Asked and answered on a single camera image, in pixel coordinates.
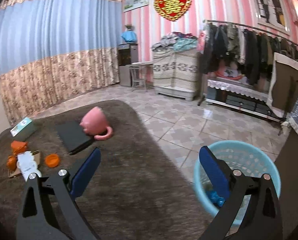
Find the pink mug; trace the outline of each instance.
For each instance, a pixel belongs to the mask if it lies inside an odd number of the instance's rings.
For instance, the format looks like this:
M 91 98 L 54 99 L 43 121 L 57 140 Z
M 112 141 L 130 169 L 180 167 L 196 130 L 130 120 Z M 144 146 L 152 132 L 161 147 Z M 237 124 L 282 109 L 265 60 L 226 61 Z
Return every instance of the pink mug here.
M 106 140 L 113 134 L 113 129 L 109 126 L 104 113 L 97 106 L 87 112 L 80 125 L 84 128 L 83 131 L 86 134 L 93 135 L 95 140 Z

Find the black notebook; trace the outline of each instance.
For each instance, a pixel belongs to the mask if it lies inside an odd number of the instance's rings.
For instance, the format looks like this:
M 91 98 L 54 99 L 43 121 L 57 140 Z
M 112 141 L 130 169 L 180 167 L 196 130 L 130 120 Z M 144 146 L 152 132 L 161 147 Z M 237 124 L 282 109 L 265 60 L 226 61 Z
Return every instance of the black notebook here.
M 83 132 L 83 128 L 77 121 L 56 125 L 56 131 L 69 154 L 76 154 L 84 150 L 94 141 L 93 137 Z

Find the pink striped wallpaper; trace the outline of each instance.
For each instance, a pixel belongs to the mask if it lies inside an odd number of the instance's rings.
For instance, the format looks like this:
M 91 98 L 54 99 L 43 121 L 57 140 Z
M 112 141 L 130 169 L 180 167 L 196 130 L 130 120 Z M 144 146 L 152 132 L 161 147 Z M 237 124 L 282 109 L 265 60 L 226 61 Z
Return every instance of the pink striped wallpaper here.
M 123 13 L 122 17 L 123 26 L 132 24 L 135 27 L 138 36 L 139 61 L 151 60 L 151 45 L 172 31 L 198 36 L 200 23 L 204 19 L 236 22 L 262 28 L 279 33 L 298 43 L 298 26 L 291 20 L 292 8 L 287 0 L 282 0 L 281 3 L 285 8 L 285 21 L 290 29 L 289 35 L 258 25 L 254 0 L 193 0 L 189 10 L 176 22 L 161 17 L 155 11 L 153 1 L 149 0 L 148 6 Z

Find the tiled floor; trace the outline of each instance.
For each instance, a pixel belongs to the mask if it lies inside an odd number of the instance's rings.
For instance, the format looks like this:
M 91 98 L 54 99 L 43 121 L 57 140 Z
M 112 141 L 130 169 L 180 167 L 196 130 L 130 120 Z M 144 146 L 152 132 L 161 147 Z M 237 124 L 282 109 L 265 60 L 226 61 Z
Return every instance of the tiled floor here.
M 156 95 L 153 89 L 134 90 L 120 85 L 99 89 L 53 106 L 34 118 L 58 114 L 99 101 L 119 99 L 136 110 L 164 153 L 193 182 L 193 167 L 201 146 L 221 140 L 250 143 L 273 161 L 286 136 L 278 136 L 278 124 L 237 113 L 217 105 Z

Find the blue curtain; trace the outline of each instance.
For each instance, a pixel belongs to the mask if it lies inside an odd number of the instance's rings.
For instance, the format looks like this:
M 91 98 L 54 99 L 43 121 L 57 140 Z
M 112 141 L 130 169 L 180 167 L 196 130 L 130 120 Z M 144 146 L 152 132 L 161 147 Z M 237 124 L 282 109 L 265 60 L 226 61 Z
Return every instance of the blue curtain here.
M 0 9 L 0 75 L 44 57 L 121 43 L 121 2 L 32 0 Z

